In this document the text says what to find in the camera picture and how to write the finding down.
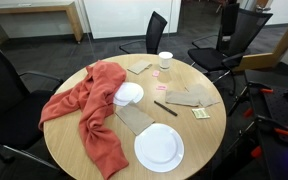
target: white plate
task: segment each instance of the white plate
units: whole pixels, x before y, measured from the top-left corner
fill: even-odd
[[[181,136],[170,126],[154,123],[136,136],[134,149],[137,159],[154,172],[175,169],[184,156]]]
[[[113,103],[119,106],[126,106],[131,101],[138,103],[143,96],[144,90],[140,85],[131,82],[124,82],[116,92]]]

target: black office chair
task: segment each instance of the black office chair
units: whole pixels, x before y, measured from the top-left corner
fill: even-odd
[[[158,13],[153,11],[150,22],[147,27],[145,40],[137,40],[122,44],[119,46],[120,50],[124,51],[127,54],[131,54],[129,51],[124,49],[124,46],[128,46],[134,43],[146,43],[146,52],[147,54],[157,54],[157,49],[160,44],[160,40],[164,31],[164,28],[167,24],[167,21]]]
[[[221,27],[218,34],[216,48],[199,48],[197,41],[192,42],[197,48],[188,50],[188,55],[195,63],[206,69],[208,73],[212,71],[224,71],[224,73],[213,83],[224,76],[231,74],[233,79],[233,90],[235,93],[236,82],[232,69],[239,66],[247,47],[270,19],[272,14],[256,13],[244,9],[238,9],[236,26],[234,25],[234,13],[237,11],[236,5],[228,5],[222,11]]]
[[[56,86],[52,90],[37,90],[29,92],[20,76],[37,75],[54,80]],[[51,168],[56,166],[24,151],[42,138],[38,129],[41,111],[45,103],[63,80],[38,72],[25,72],[18,75],[13,65],[0,51],[0,149],[6,148]],[[12,162],[14,158],[4,157],[4,163]]]

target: red towel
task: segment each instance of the red towel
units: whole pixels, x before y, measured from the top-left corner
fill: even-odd
[[[105,117],[114,113],[113,98],[126,78],[117,63],[98,61],[86,67],[88,75],[75,87],[51,97],[44,106],[39,128],[43,122],[82,110],[79,132],[88,156],[101,171],[104,179],[128,165],[121,142],[103,126]]]

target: gray carpet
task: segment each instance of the gray carpet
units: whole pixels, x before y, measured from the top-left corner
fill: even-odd
[[[208,1],[190,1],[182,4],[179,29],[177,34],[164,35],[160,43],[159,51],[170,51],[174,58],[191,64],[187,51],[194,46],[191,45],[193,39],[217,34],[220,21],[220,13],[216,14],[218,4]],[[270,27],[263,29],[257,38],[252,42],[249,49],[252,54],[271,52],[276,43],[282,37],[287,27]],[[81,44],[74,42],[73,35],[39,38],[19,38],[10,39],[0,46],[5,55],[9,58],[18,72],[27,70],[37,70],[53,74],[63,79],[67,79],[79,69],[112,56],[124,54],[118,49],[118,45],[128,42],[134,38],[114,38],[105,40],[93,40],[91,35],[87,35]],[[202,45],[214,46],[216,41],[203,42]],[[140,51],[144,45],[132,47],[133,51]],[[240,92],[244,86],[244,78],[237,75],[237,91]],[[27,77],[24,81],[30,90],[37,88],[48,88],[49,82],[35,81],[33,77]],[[224,78],[216,84],[225,107],[228,110],[233,103],[233,96],[228,95],[232,86],[230,77]],[[227,130],[218,153],[191,179],[211,179],[211,170],[216,167],[224,156],[228,146],[237,138],[238,131],[244,129],[250,122],[241,118],[241,113],[248,108],[248,104],[242,104],[231,118],[227,119]],[[29,150],[31,153],[52,162],[48,154],[45,143],[40,140]],[[231,179],[267,179],[262,161],[256,160],[245,167]],[[57,172],[44,165],[35,163],[27,158],[16,156],[12,164],[0,162],[0,180],[15,179],[72,179],[63,172]]]

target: black pen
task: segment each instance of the black pen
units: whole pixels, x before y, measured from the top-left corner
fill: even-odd
[[[161,103],[159,103],[157,101],[154,101],[154,103],[157,104],[158,106],[160,106],[161,108],[165,109],[167,112],[173,114],[174,116],[177,116],[177,114],[174,111],[172,111],[169,108],[165,107],[163,104],[161,104]]]

